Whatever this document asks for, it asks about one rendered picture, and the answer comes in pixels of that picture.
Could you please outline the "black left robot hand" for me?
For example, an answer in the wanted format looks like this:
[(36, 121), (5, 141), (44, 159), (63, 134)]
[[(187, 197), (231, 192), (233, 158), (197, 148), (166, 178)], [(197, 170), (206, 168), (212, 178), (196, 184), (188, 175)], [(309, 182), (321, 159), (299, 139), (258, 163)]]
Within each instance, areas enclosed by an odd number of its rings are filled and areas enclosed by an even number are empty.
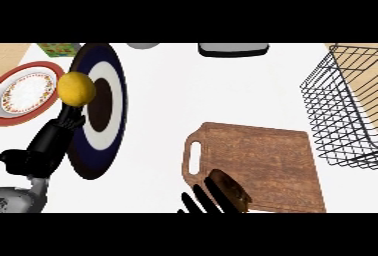
[(10, 174), (49, 178), (58, 169), (75, 131), (86, 123), (83, 108), (63, 104), (60, 116), (41, 129), (26, 150), (10, 149), (0, 153)]

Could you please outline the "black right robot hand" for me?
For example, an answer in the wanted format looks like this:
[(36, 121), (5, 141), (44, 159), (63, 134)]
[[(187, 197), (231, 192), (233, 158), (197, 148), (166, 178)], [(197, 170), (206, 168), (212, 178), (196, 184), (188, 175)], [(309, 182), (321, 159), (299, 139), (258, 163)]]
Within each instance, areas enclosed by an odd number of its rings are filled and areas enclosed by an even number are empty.
[(199, 184), (194, 185), (193, 191), (196, 194), (196, 197), (199, 199), (199, 202), (203, 206), (203, 209), (200, 209), (193, 197), (187, 192), (182, 193), (182, 202), (185, 204), (185, 207), (188, 209), (188, 212), (191, 214), (237, 214), (240, 210), (237, 209), (235, 205), (233, 204), (231, 200), (228, 199), (227, 195), (224, 194), (219, 186), (216, 185), (213, 179), (210, 177), (204, 180), (207, 189), (210, 191), (210, 194), (213, 196), (213, 199), (210, 199), (209, 195), (206, 194), (202, 186)]

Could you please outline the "brown sweet potato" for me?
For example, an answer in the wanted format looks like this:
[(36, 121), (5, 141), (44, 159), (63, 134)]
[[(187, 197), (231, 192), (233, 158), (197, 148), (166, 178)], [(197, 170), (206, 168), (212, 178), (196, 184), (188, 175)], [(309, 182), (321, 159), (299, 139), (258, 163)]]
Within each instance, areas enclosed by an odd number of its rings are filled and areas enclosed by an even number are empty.
[(247, 213), (249, 204), (253, 202), (253, 199), (240, 183), (221, 169), (213, 169), (209, 177), (221, 188), (221, 191), (227, 195), (238, 211)]

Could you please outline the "brown wooden cutting board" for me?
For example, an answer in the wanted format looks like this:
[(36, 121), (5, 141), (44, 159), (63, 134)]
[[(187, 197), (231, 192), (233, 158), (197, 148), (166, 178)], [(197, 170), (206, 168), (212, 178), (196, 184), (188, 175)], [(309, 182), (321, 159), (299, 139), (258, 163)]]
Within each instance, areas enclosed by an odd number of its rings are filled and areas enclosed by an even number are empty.
[(202, 144), (200, 171), (182, 164), (191, 186), (219, 169), (250, 195), (252, 210), (327, 211), (306, 132), (207, 122), (187, 139), (193, 143)]

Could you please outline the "pale wooden board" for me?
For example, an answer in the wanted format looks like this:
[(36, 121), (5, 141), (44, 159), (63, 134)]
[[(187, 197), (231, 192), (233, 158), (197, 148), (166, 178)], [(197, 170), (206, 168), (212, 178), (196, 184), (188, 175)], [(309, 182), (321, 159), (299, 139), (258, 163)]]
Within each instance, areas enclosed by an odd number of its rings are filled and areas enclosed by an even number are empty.
[(0, 43), (0, 68), (13, 69), (30, 48), (30, 43)]
[(378, 132), (378, 43), (327, 43), (362, 119)]

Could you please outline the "navy white brown round plate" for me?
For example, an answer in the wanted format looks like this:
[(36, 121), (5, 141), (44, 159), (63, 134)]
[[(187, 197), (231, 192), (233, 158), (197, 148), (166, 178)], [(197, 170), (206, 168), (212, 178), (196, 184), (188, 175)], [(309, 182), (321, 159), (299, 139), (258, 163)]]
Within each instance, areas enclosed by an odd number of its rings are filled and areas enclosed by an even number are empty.
[(119, 55), (109, 43), (86, 43), (72, 71), (85, 73), (97, 97), (83, 108), (85, 125), (76, 129), (69, 158), (78, 174), (98, 179), (109, 171), (123, 142), (128, 121), (128, 84)]

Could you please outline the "white floral bowl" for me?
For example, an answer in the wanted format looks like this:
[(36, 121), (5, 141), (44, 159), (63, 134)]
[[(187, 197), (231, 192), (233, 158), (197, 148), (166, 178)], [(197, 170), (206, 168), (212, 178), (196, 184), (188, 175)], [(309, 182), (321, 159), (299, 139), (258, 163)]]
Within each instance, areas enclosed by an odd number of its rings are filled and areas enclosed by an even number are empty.
[(55, 77), (33, 72), (13, 78), (0, 90), (0, 117), (11, 118), (33, 112), (51, 99), (55, 92)]

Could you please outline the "yellow lemon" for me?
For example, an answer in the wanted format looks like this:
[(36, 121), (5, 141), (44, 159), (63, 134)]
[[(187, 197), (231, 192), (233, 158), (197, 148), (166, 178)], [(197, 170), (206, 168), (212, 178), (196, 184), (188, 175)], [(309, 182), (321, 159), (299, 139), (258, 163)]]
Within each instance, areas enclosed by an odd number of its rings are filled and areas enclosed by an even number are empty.
[(76, 71), (64, 74), (58, 81), (58, 95), (67, 105), (88, 105), (97, 96), (97, 87), (89, 76)]

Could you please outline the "red rimmed plate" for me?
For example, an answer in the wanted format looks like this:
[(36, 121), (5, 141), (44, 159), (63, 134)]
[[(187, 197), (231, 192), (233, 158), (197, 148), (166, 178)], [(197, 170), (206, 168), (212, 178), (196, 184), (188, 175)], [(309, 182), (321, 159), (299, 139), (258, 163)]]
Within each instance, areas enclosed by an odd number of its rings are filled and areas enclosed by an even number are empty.
[(30, 62), (17, 68), (14, 68), (11, 71), (7, 72), (7, 74), (0, 77), (0, 90), (5, 87), (5, 83), (13, 79), (18, 78), (23, 75), (33, 73), (33, 72), (45, 72), (49, 73), (55, 77), (55, 92), (48, 100), (48, 102), (30, 113), (27, 113), (23, 116), (5, 118), (0, 117), (0, 127), (4, 126), (14, 126), (21, 123), (26, 123), (30, 121), (33, 118), (36, 118), (54, 105), (57, 99), (58, 99), (58, 92), (57, 92), (57, 84), (61, 76), (64, 75), (64, 70), (61, 66), (52, 62), (48, 61), (38, 61), (38, 62)]

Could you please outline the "green patterned box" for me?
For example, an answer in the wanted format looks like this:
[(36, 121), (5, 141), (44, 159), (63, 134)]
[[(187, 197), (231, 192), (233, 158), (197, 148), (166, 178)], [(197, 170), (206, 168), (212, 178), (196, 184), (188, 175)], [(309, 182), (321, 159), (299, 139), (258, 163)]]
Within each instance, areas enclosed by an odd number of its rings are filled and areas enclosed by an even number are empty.
[(82, 45), (79, 43), (39, 43), (49, 57), (75, 57)]

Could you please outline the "grey round object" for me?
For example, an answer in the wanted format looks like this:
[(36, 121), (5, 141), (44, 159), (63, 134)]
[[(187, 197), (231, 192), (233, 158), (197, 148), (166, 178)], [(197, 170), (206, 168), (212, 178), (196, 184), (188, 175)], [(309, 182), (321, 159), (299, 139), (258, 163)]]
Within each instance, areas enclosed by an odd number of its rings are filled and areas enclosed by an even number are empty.
[(134, 49), (145, 50), (154, 48), (160, 43), (128, 43)]

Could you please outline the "black and grey appliance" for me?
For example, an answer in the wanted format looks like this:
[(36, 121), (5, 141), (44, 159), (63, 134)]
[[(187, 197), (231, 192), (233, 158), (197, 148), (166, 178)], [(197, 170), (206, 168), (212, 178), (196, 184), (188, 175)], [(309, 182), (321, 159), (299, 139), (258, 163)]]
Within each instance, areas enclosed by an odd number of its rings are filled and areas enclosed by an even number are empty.
[(268, 53), (268, 43), (200, 43), (199, 51), (206, 57), (238, 58)]

